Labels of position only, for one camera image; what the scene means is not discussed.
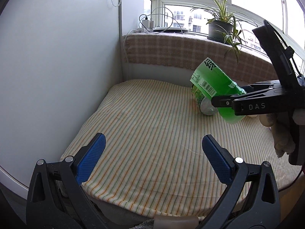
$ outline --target silver screw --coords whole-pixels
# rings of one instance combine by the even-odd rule
[[[264,162],[264,165],[265,165],[266,167],[270,167],[271,164],[270,164],[269,162],[265,161],[265,162]]]
[[[67,156],[67,157],[65,158],[65,161],[66,161],[67,163],[70,163],[70,162],[73,161],[73,157],[72,157],[72,156]]]
[[[241,157],[235,158],[236,163],[241,164],[244,160]]]
[[[42,165],[43,162],[44,162],[43,159],[39,159],[39,160],[37,161],[37,164],[38,164],[38,165]]]

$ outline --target flower pot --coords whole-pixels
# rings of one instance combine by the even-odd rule
[[[230,33],[232,32],[232,29],[232,24],[215,20],[209,23],[209,36],[207,37],[207,39],[223,43],[225,40],[224,36],[220,32],[217,32],[215,30],[222,31],[224,33],[225,31],[227,31],[227,33]]]

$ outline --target mattress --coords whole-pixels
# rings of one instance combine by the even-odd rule
[[[82,184],[84,190],[94,199],[151,218],[203,219],[215,205],[226,185],[202,151],[207,134],[233,157],[252,164],[269,161],[279,189],[300,171],[288,163],[287,155],[277,158],[271,131],[258,117],[228,124],[219,114],[205,116],[190,88],[161,81],[129,80],[113,86],[61,159],[75,155],[98,132],[106,136],[106,149]]]

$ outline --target green plastic bottle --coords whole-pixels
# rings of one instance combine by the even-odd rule
[[[194,71],[191,82],[208,99],[216,95],[241,95],[246,94],[245,90],[233,82],[210,58],[206,58]],[[244,118],[236,116],[230,107],[218,108],[222,118],[234,124]]]

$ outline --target blue textured pad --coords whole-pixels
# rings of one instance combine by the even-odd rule
[[[211,163],[218,179],[224,184],[232,182],[232,170],[221,153],[222,148],[212,135],[205,135],[202,139],[202,149]]]
[[[101,134],[77,166],[77,174],[75,178],[79,185],[89,179],[89,176],[105,150],[105,147],[106,138]]]

